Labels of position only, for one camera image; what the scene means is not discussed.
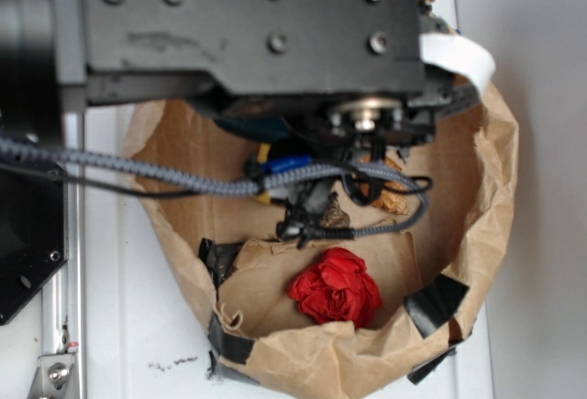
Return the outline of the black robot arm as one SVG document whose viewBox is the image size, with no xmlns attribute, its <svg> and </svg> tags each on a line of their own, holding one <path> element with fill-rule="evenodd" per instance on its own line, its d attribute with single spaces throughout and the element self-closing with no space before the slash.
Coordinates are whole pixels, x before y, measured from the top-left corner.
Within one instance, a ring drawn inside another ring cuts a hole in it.
<svg viewBox="0 0 587 399">
<path fill-rule="evenodd" d="M 89 106 L 181 98 L 250 139 L 427 143 L 495 63 L 427 0 L 1 0 L 1 117 L 49 143 Z"/>
</svg>

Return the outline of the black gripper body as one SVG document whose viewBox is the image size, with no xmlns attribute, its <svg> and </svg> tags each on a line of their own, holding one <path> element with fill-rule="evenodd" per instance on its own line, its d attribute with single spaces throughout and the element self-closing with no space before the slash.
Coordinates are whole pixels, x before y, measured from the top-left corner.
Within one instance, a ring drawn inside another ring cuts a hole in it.
<svg viewBox="0 0 587 399">
<path fill-rule="evenodd" d="M 491 54 L 427 0 L 53 0 L 70 109 L 182 98 L 316 145 L 412 147 L 478 104 Z"/>
</svg>

